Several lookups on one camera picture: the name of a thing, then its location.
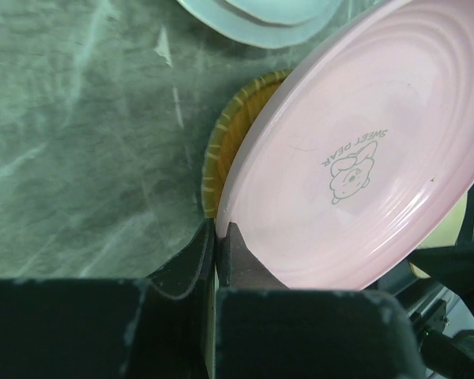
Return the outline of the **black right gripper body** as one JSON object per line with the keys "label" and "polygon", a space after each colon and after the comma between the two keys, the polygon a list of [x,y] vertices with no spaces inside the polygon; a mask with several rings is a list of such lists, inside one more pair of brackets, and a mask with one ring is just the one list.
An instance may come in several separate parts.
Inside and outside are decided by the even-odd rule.
{"label": "black right gripper body", "polygon": [[417,250],[390,275],[429,378],[474,378],[474,184],[456,244]]}

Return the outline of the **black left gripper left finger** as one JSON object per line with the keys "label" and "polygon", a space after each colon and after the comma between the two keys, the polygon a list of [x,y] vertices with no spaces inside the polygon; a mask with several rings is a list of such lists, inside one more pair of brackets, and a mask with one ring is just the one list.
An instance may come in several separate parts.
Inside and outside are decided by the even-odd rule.
{"label": "black left gripper left finger", "polygon": [[214,237],[144,278],[0,279],[0,378],[207,378]]}

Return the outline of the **pink plate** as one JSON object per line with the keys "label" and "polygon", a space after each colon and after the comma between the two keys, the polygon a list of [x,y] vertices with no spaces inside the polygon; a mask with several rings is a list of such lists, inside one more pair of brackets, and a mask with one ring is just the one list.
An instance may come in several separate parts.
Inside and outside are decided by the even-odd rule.
{"label": "pink plate", "polygon": [[474,1],[384,1],[314,49],[246,134],[235,223],[290,288],[362,289],[474,183]]}

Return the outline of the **yellow woven plate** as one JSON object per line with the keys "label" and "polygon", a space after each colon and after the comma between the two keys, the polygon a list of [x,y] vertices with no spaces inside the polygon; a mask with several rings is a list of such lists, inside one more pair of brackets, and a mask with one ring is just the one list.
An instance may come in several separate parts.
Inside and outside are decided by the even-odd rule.
{"label": "yellow woven plate", "polygon": [[222,110],[205,149],[201,169],[201,206],[214,219],[231,164],[250,127],[290,69],[269,72],[242,87]]}

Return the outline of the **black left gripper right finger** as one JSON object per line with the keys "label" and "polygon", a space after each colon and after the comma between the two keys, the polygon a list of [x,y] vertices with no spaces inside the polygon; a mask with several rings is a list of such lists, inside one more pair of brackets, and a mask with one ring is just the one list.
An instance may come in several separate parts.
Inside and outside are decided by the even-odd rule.
{"label": "black left gripper right finger", "polygon": [[412,324],[381,291],[292,290],[230,223],[217,268],[218,378],[422,378]]}

